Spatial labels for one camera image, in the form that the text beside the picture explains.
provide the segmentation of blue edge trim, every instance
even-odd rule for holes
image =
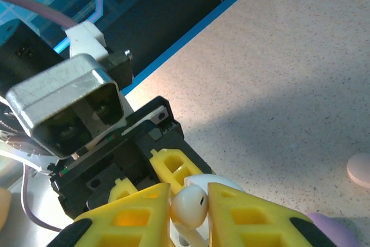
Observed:
[[[158,69],[165,61],[173,56],[179,49],[181,49],[187,42],[195,37],[199,32],[207,27],[208,24],[213,22],[219,15],[225,12],[234,2],[237,0],[224,0],[219,6],[211,11],[206,17],[198,22],[192,29],[190,29],[185,35],[183,35],[177,42],[170,46],[165,52],[163,52],[157,59],[155,59],[148,67],[146,67],[141,73],[139,73],[132,84],[122,90],[123,94],[126,95],[142,81],[144,81],[151,73]]]

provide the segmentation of white countertop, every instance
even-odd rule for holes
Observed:
[[[370,192],[347,160],[370,152],[369,0],[239,0],[150,75],[128,100],[170,101],[186,141],[247,192],[339,219],[370,246]],[[32,209],[63,227],[44,176]],[[44,246],[55,233],[20,210],[20,185],[0,246]]]

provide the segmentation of white earbud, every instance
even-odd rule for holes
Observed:
[[[171,219],[179,234],[191,247],[207,247],[197,228],[208,212],[208,195],[198,185],[190,185],[177,193],[171,203]]]

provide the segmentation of earbud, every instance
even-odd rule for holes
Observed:
[[[198,228],[206,219],[208,196],[198,185],[190,185],[177,193],[171,203],[171,219],[190,229]]]

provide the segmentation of purple object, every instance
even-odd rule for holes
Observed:
[[[334,219],[320,213],[307,216],[337,247],[360,247],[354,233]]]

